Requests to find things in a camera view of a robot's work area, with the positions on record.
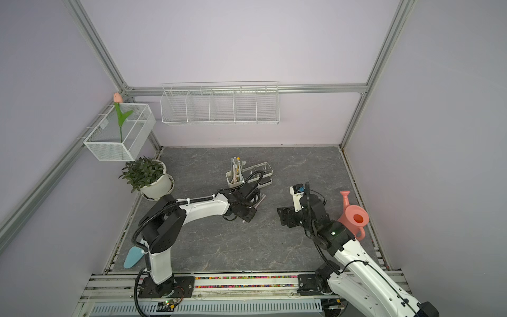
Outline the grey-green toothbrush vertical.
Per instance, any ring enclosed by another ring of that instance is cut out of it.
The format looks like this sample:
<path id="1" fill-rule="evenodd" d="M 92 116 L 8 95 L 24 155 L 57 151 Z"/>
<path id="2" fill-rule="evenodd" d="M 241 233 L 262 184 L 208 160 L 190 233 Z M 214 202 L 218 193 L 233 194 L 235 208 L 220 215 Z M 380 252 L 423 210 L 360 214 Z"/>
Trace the grey-green toothbrush vertical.
<path id="1" fill-rule="evenodd" d="M 236 158 L 231 158 L 231 183 L 235 183 L 236 181 Z"/>

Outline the yellow toothbrush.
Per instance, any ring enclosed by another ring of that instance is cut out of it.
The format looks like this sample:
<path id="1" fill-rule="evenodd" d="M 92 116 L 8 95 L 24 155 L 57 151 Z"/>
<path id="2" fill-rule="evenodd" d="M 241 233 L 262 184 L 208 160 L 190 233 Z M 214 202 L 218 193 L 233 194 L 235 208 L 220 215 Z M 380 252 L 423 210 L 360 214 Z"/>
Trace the yellow toothbrush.
<path id="1" fill-rule="evenodd" d="M 236 174 L 239 175 L 241 171 L 241 160 L 239 157 L 236 157 Z"/>

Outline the pink toothbrush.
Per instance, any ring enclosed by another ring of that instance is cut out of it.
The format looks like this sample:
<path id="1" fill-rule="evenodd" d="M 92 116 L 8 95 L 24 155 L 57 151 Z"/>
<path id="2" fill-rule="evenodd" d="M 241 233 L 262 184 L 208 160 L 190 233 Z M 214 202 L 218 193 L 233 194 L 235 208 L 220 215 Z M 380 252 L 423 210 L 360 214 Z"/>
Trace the pink toothbrush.
<path id="1" fill-rule="evenodd" d="M 259 207 L 259 205 L 261 204 L 261 202 L 264 201 L 264 199 L 266 198 L 266 195 L 263 194 L 261 195 L 261 198 L 259 199 L 259 201 L 254 205 L 254 207 L 257 209 Z"/>

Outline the light blue toothbrush vertical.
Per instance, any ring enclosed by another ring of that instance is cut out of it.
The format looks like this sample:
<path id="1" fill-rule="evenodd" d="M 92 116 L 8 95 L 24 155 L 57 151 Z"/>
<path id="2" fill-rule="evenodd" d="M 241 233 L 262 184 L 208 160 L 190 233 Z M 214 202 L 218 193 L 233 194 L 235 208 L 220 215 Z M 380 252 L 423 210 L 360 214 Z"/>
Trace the light blue toothbrush vertical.
<path id="1" fill-rule="evenodd" d="M 237 157 L 232 158 L 232 179 L 233 179 L 234 182 L 237 181 L 237 176 L 236 176 L 236 173 L 237 173 L 237 170 L 238 170 L 237 163 L 238 163 Z"/>

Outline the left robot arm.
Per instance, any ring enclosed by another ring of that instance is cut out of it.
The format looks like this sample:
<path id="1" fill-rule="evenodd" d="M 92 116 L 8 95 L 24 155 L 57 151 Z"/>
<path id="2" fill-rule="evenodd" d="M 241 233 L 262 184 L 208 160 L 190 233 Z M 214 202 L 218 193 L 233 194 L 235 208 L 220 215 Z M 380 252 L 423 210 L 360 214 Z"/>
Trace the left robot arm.
<path id="1" fill-rule="evenodd" d="M 175 199 L 163 196 L 138 224 L 132 235 L 134 246 L 141 248 L 146 272 L 152 282 L 167 285 L 174 282 L 171 250 L 183 226 L 207 217 L 221 216 L 227 221 L 237 218 L 249 223 L 255 216 L 261 199 L 260 182 L 264 171 L 249 175 L 243 184 L 201 197 Z"/>

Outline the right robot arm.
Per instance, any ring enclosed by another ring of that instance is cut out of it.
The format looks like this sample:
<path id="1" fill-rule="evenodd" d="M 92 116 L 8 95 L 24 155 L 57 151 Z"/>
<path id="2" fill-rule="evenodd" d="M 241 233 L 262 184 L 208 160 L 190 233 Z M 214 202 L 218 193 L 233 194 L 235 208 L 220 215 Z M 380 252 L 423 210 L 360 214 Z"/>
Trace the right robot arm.
<path id="1" fill-rule="evenodd" d="M 289 192 L 293 206 L 278 208 L 281 224 L 302 227 L 319 254 L 328 252 L 343 266 L 338 270 L 323 257 L 331 270 L 324 279 L 330 291 L 365 316 L 439 316 L 432 303 L 417 300 L 382 270 L 343 223 L 330 219 L 309 183 L 291 186 Z"/>

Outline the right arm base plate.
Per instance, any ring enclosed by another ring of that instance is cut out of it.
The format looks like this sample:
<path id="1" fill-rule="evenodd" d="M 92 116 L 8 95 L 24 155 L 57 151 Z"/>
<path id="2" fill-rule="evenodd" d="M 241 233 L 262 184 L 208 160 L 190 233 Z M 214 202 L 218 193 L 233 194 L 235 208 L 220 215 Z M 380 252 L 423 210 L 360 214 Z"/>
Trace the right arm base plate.
<path id="1" fill-rule="evenodd" d="M 310 295 L 340 295 L 346 296 L 353 290 L 353 285 L 346 282 L 336 273 L 324 276 L 317 273 L 298 275 L 297 293 L 302 296 Z"/>

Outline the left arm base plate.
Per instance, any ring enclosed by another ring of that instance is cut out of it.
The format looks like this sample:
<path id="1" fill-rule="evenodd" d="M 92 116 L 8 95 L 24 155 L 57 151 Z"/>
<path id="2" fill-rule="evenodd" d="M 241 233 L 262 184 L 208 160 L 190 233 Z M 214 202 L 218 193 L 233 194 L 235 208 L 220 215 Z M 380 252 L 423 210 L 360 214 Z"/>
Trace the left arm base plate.
<path id="1" fill-rule="evenodd" d="M 194 291 L 194 276 L 175 276 L 157 285 L 150 276 L 143 279 L 138 292 L 141 299 L 190 298 Z"/>

